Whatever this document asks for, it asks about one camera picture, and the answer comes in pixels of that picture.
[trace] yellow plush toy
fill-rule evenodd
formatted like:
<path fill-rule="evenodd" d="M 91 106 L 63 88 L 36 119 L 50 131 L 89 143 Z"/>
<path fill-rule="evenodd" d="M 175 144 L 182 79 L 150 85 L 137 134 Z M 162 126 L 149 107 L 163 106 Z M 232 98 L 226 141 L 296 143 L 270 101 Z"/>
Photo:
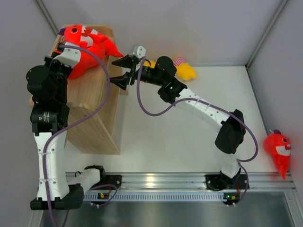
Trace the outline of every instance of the yellow plush toy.
<path fill-rule="evenodd" d="M 144 66 L 148 66 L 151 68 L 155 68 L 156 62 L 150 61 L 149 62 L 144 62 Z M 177 69 L 176 75 L 183 79 L 183 80 L 190 80 L 197 78 L 196 72 L 192 66 L 190 66 L 187 62 L 184 61 L 184 59 L 177 57 L 174 59 L 174 66 Z"/>

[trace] gray wall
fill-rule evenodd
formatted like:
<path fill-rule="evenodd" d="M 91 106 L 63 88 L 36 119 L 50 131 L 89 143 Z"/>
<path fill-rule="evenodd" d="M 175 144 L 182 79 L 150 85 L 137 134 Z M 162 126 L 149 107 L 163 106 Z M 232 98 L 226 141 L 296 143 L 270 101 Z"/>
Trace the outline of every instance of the gray wall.
<path fill-rule="evenodd" d="M 303 201 L 303 1 L 292 0 L 250 69 L 265 120 L 291 140 L 291 173 Z"/>
<path fill-rule="evenodd" d="M 44 0 L 58 27 L 109 24 L 127 54 L 185 57 L 197 64 L 241 64 L 252 54 L 280 0 Z"/>
<path fill-rule="evenodd" d="M 32 0 L 0 1 L 0 220 L 3 227 L 28 225 L 29 202 L 38 187 L 38 155 L 25 75 L 42 64 L 54 41 Z"/>

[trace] wooden box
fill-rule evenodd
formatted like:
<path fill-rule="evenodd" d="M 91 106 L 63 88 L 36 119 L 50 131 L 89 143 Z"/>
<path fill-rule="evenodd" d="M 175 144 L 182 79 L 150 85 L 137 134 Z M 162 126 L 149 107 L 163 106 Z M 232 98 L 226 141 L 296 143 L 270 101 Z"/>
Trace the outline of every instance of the wooden box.
<path fill-rule="evenodd" d="M 108 36 L 115 41 L 114 33 L 109 26 L 87 25 Z M 57 47 L 57 43 L 64 43 L 64 38 L 58 35 L 50 54 Z M 110 77 L 122 75 L 120 67 L 111 64 L 115 57 L 105 57 L 103 62 L 107 66 Z M 101 66 L 86 70 L 77 79 L 68 80 L 67 100 L 70 108 L 68 124 L 87 116 L 102 103 L 107 91 L 106 76 Z M 111 84 L 110 94 L 102 109 L 90 119 L 68 130 L 67 139 L 81 152 L 88 154 L 119 155 L 120 151 L 112 139 L 115 123 L 116 107 L 120 88 Z"/>

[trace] white floor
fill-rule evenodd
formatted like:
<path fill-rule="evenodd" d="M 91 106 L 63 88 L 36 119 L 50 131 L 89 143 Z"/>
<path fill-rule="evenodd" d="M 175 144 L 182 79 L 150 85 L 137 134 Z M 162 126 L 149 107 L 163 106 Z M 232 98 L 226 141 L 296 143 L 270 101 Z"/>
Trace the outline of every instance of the white floor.
<path fill-rule="evenodd" d="M 196 67 L 198 78 L 186 84 L 207 101 L 244 114 L 245 123 L 259 142 L 255 160 L 245 163 L 249 172 L 274 172 L 271 158 L 264 152 L 266 132 L 244 67 Z M 141 96 L 152 113 L 168 104 L 158 96 L 158 87 L 141 83 Z M 87 155 L 67 144 L 66 171 L 82 171 L 88 165 L 103 165 L 107 172 L 218 172 L 219 150 L 216 133 L 191 114 L 173 108 L 160 117 L 150 117 L 139 107 L 136 87 L 129 87 L 129 96 L 120 96 L 114 138 L 121 155 Z M 239 158 L 254 153 L 254 143 L 246 133 L 238 147 Z"/>

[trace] red plush toy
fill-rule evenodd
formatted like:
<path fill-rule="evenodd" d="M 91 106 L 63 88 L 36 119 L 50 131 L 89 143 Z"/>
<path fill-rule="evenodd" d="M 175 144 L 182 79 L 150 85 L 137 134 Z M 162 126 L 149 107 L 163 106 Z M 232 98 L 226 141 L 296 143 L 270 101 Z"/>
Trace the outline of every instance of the red plush toy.
<path fill-rule="evenodd" d="M 73 43 L 87 49 L 101 60 L 105 55 L 123 57 L 116 45 L 104 34 L 84 25 L 72 25 L 59 32 L 64 35 L 66 42 Z M 86 69 L 97 66 L 98 62 L 88 53 L 81 52 L 80 62 L 73 68 L 69 79 L 76 79 L 83 75 Z"/>
<path fill-rule="evenodd" d="M 263 147 L 271 155 L 277 171 L 285 180 L 290 161 L 289 139 L 281 134 L 279 130 L 274 130 L 274 133 L 267 136 L 264 140 Z"/>

